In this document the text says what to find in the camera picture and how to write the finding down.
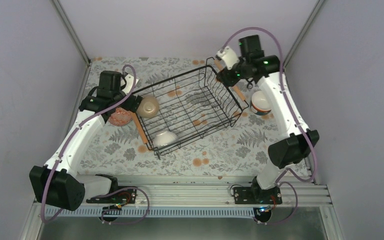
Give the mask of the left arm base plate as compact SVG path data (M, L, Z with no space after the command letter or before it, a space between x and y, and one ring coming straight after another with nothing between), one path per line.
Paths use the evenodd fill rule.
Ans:
M85 202L88 204L134 204L136 201L137 189L129 187L126 190L118 191L117 193L111 194L106 197L92 197L86 199Z

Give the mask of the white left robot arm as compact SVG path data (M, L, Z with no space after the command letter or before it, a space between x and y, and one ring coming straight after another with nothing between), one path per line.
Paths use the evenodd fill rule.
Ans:
M135 73L100 73L98 85L81 101L74 125L61 145L43 166L33 166L29 172L39 203L74 211L91 198L101 197L111 203L119 197L115 178L104 174L81 176L78 169L93 138L116 109L138 109L142 97L133 94L138 82Z

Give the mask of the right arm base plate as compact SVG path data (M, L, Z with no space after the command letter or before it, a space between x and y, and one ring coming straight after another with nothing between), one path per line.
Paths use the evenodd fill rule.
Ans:
M280 205L283 203L280 188L263 190L258 187L233 185L230 193L236 205Z

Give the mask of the orange bowl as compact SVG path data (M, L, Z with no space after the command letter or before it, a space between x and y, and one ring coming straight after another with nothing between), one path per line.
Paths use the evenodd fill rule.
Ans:
M252 94L250 102L253 103L259 109L271 110L270 103L261 90L256 91Z

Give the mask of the teal and white bowl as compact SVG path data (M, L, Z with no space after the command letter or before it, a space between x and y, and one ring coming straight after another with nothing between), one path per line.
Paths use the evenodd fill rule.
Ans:
M252 113L258 115L258 116L265 116L271 113L270 109L260 109L256 107L253 103L250 104L250 110Z

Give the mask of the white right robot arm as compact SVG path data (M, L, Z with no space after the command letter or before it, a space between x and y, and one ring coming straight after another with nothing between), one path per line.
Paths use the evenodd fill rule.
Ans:
M239 39L240 55L225 43L216 53L224 62L219 79L226 87L249 80L267 99L279 130L280 140L268 147L266 166L251 182L250 195L258 204L280 194L279 180L292 166L308 157L320 139L302 119L285 80L280 55L265 55L258 35Z

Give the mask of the black wire dish rack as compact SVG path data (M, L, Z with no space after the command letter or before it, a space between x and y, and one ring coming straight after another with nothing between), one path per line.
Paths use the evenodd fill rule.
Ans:
M148 150L160 158L217 131L233 127L248 101L236 87L226 87L217 80L222 66L213 57L205 65L145 86L136 96L154 96L159 112L153 118L136 117L136 125ZM168 130L178 140L154 147L156 133Z

